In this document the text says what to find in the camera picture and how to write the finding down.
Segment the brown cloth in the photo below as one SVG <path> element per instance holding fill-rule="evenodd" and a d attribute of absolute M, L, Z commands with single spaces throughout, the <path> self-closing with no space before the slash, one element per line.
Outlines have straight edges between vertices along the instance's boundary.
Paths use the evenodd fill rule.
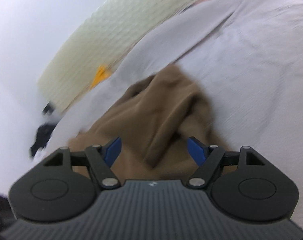
<path fill-rule="evenodd" d="M 69 141 L 73 151 L 120 136 L 122 152 L 112 171 L 126 179 L 189 178 L 197 165 L 187 152 L 194 136 L 222 145 L 212 128 L 205 95 L 175 65 L 132 86 L 86 133 Z"/>

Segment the white logo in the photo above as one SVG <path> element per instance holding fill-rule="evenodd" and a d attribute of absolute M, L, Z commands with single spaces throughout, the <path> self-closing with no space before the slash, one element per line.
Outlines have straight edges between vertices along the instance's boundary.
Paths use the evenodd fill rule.
<path fill-rule="evenodd" d="M 149 185 L 150 185 L 150 186 L 152 186 L 152 187 L 156 186 L 157 184 L 158 184 L 158 183 L 157 183 L 157 182 L 155 182 L 155 181 L 153 181 L 153 182 L 149 183 Z"/>

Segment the ribbed surface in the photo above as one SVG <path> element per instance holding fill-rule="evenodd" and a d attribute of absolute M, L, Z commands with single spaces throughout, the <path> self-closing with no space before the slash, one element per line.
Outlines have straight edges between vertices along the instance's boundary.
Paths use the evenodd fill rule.
<path fill-rule="evenodd" d="M 128 181 L 103 192 L 92 208 L 63 223 L 17 222 L 3 235 L 8 240 L 295 240 L 303 232 L 290 221 L 248 225 L 218 212 L 202 191 L 180 181 Z"/>
<path fill-rule="evenodd" d="M 100 64 L 114 66 L 151 29 L 194 0 L 107 0 L 60 48 L 38 85 L 57 110 L 86 91 Z"/>

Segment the beige textured panel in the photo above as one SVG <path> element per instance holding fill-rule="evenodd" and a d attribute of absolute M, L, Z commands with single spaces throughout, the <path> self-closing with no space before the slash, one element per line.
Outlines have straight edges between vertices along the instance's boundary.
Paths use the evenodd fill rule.
<path fill-rule="evenodd" d="M 52 59 L 38 81 L 43 95 L 64 111 L 88 90 L 100 64 L 113 68 L 149 30 L 193 1 L 107 0 Z"/>

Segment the yellow object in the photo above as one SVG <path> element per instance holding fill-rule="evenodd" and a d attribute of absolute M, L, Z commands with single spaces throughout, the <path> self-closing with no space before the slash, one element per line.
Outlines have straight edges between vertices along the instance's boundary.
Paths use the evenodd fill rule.
<path fill-rule="evenodd" d="M 111 76 L 111 72 L 107 70 L 107 65 L 99 65 L 93 82 L 90 85 L 90 89 L 94 88 L 99 82 L 105 80 L 106 78 Z"/>

